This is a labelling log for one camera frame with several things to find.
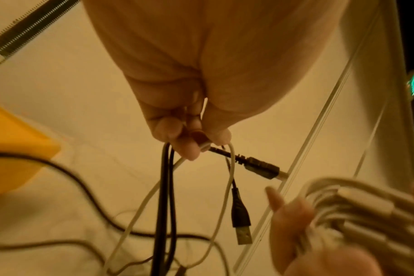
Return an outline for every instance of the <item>yellow container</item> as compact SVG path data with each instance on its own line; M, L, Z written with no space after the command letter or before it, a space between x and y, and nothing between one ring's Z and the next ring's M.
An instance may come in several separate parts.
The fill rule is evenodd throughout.
M0 151L51 159L60 145L0 108ZM0 158L0 194L24 185L41 167L30 161Z

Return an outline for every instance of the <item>white cable connector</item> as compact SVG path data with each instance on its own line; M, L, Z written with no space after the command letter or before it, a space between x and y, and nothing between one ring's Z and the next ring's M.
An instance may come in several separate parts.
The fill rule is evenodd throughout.
M305 185L301 195L315 218L297 252L359 245L388 274L414 276L414 198L387 187L325 178Z

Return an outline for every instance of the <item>black usb plug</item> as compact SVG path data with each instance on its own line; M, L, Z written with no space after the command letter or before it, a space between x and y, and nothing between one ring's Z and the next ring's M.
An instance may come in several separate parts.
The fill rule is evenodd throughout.
M248 211L240 198L239 189L232 188L233 205L231 207L231 221L236 229L237 243L239 245L252 244L251 221Z

